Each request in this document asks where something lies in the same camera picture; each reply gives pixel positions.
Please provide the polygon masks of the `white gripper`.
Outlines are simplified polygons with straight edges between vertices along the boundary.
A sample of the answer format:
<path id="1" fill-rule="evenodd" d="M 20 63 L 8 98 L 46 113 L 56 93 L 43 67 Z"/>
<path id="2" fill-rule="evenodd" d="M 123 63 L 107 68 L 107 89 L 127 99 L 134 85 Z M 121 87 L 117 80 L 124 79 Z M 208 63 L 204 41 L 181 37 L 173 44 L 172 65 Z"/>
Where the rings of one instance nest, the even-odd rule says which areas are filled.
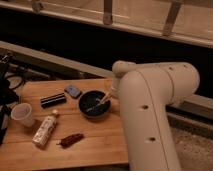
<path id="1" fill-rule="evenodd" d="M 120 84 L 120 79 L 117 77 L 114 77 L 112 79 L 112 83 L 110 86 L 110 92 L 107 92 L 105 94 L 105 96 L 100 100 L 100 104 L 104 104 L 106 101 L 108 101 L 111 98 L 111 96 L 113 96 L 114 98 L 118 97 L 119 84 Z"/>

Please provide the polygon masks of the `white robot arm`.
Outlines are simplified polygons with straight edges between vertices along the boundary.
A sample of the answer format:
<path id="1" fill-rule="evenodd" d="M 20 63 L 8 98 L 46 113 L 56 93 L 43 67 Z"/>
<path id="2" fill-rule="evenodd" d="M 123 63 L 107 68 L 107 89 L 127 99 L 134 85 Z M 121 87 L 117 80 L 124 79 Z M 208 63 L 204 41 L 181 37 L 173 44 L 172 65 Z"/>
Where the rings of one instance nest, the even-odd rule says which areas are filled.
<path id="1" fill-rule="evenodd" d="M 117 61 L 110 94 L 120 116 L 131 171 L 182 171 L 166 107 L 192 95 L 200 77 L 186 62 L 136 64 Z"/>

